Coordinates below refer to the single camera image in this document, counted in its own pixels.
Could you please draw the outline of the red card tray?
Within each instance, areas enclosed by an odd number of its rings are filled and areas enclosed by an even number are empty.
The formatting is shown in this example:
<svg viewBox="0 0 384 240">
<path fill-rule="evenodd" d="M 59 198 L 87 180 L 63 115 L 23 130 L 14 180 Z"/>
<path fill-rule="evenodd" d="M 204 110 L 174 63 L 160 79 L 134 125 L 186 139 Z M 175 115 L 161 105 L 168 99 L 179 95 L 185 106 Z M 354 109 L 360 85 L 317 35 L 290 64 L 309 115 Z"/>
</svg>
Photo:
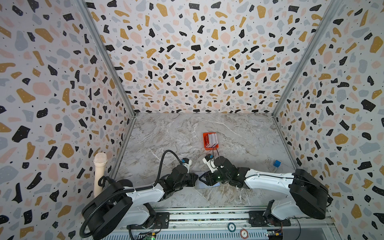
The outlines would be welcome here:
<svg viewBox="0 0 384 240">
<path fill-rule="evenodd" d="M 217 133 L 203 133 L 204 148 L 206 151 L 219 148 L 219 139 Z"/>
</svg>

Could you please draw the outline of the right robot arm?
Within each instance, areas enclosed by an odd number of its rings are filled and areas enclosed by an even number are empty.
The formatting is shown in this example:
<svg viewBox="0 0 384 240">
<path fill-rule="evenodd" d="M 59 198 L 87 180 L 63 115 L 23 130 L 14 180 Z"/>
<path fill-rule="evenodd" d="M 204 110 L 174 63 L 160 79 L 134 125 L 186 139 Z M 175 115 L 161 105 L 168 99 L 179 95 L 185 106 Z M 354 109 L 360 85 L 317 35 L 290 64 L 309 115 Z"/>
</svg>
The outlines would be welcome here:
<svg viewBox="0 0 384 240">
<path fill-rule="evenodd" d="M 209 171 L 201 176 L 207 186 L 229 184 L 237 189 L 265 189 L 285 194 L 283 200 L 271 200 L 262 214 L 268 224 L 278 224 L 297 215 L 323 220 L 332 202 L 328 189 L 303 169 L 293 173 L 277 174 L 236 167 L 227 158 L 207 155 L 203 163 Z"/>
</svg>

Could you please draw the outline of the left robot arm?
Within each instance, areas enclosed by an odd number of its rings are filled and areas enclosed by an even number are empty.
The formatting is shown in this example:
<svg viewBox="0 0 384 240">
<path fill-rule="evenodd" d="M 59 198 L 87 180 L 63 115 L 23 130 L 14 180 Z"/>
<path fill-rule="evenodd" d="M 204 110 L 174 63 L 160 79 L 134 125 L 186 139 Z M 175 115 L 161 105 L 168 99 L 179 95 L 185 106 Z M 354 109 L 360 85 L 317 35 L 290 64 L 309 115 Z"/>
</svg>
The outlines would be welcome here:
<svg viewBox="0 0 384 240">
<path fill-rule="evenodd" d="M 109 179 L 110 185 L 83 208 L 84 222 L 79 235 L 101 240 L 118 226 L 151 226 L 156 212 L 150 204 L 166 200 L 183 188 L 194 187 L 198 178 L 181 164 L 149 186 L 134 188 L 129 180 Z"/>
</svg>

